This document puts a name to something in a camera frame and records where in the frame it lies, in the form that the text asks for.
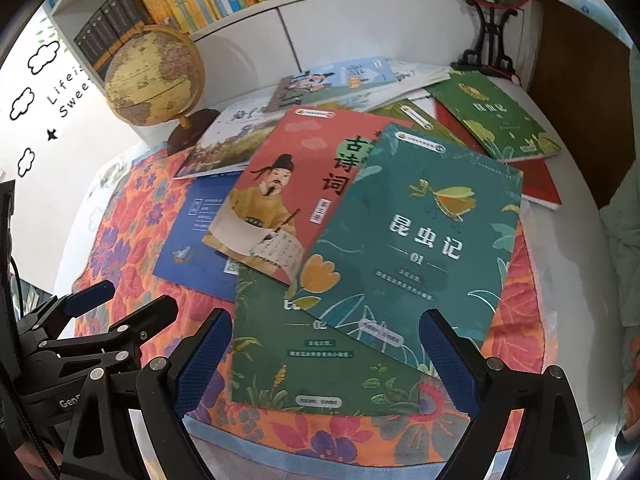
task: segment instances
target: orange floral cloth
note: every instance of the orange floral cloth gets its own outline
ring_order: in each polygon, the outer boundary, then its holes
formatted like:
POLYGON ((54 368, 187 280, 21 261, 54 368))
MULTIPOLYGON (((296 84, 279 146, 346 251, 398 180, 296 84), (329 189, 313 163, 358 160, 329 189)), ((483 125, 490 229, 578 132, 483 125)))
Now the orange floral cloth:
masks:
MULTIPOLYGON (((234 304, 152 275, 162 244, 180 211, 189 180, 172 180, 185 155, 162 150, 135 165, 116 188, 97 231, 79 290, 111 280, 116 295, 76 321, 76 335, 105 332, 153 298, 168 294, 178 303, 177 320, 142 347, 142 364, 168 356, 192 335, 215 307, 232 315, 234 304)), ((519 227, 497 312, 482 346, 516 370, 541 372, 545 327, 529 251, 519 227)), ((273 449, 361 466, 406 466, 445 461, 464 433, 468 418, 453 407, 442 383, 425 376, 422 398, 428 413, 395 416, 303 415, 231 402, 231 355, 220 363, 193 418, 236 437, 273 449)), ((500 449, 510 449, 520 423, 512 414, 500 449)))

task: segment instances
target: globe base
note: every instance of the globe base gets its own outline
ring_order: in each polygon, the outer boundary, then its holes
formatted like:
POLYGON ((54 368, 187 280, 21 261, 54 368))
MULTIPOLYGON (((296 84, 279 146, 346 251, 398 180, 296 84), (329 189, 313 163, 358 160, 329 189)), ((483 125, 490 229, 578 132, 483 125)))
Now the globe base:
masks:
POLYGON ((179 124, 174 128, 166 144, 167 155, 174 155, 195 146, 196 142, 200 140, 200 137, 203 136, 207 128, 219 115, 220 112, 217 110, 203 108, 188 116, 191 126, 185 128, 179 124))

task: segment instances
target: yellow globe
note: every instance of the yellow globe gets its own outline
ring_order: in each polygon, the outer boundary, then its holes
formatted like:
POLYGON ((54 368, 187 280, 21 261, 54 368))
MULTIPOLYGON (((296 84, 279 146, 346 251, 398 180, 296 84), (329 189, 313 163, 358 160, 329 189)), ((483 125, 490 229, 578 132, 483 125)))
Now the yellow globe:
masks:
POLYGON ((116 53, 104 79, 109 106, 133 126, 180 118, 200 99, 204 65, 187 36, 148 25, 116 53))

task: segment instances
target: black cable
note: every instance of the black cable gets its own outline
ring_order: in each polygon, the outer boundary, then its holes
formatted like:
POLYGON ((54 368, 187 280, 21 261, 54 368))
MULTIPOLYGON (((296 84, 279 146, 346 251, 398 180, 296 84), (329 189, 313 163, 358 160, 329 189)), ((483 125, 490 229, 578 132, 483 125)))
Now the black cable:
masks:
POLYGON ((20 300, 20 319, 24 317, 24 299, 22 298, 22 282, 18 273, 18 266, 15 264, 14 257, 11 256, 11 266, 14 268, 15 281, 18 282, 18 299, 20 300))
POLYGON ((33 427, 33 423, 31 419, 26 414, 26 410, 24 409, 24 404, 22 403, 22 399, 18 394, 18 391, 15 389, 14 382, 9 377, 9 373, 4 368, 4 364, 0 360, 0 384, 4 386, 4 390, 7 392, 7 395, 11 402, 14 405, 15 412, 20 419, 20 424, 22 428, 27 433, 27 437, 33 442, 33 445, 40 455, 40 458, 44 462, 44 465, 47 467, 53 478, 55 480, 60 480, 60 468, 58 464, 51 457, 49 450, 44 445, 44 442, 40 438, 40 435, 33 427))

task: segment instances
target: green book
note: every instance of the green book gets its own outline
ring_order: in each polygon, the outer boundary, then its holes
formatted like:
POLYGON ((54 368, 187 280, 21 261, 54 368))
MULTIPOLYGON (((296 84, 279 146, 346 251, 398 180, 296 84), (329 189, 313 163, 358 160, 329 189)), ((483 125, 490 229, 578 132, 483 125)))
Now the green book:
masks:
POLYGON ((318 320, 433 373, 418 337, 437 308, 478 347, 511 259, 522 174, 389 124, 309 253, 294 302, 318 320))
POLYGON ((233 402, 316 414, 418 413, 419 372, 317 320, 305 312, 314 300, 289 301, 294 291, 240 265, 233 402))
POLYGON ((439 139, 455 142, 460 146, 465 143, 452 134, 447 128, 442 126, 436 119, 431 117, 427 112, 415 105, 409 99, 400 99, 390 104, 382 105, 368 112, 369 114, 389 117, 391 119, 399 119, 401 121, 411 121, 412 129, 418 130, 424 134, 438 137, 439 139))
POLYGON ((451 79, 428 87, 487 152, 503 162, 555 155, 553 142, 516 101, 479 72, 450 72, 451 79))

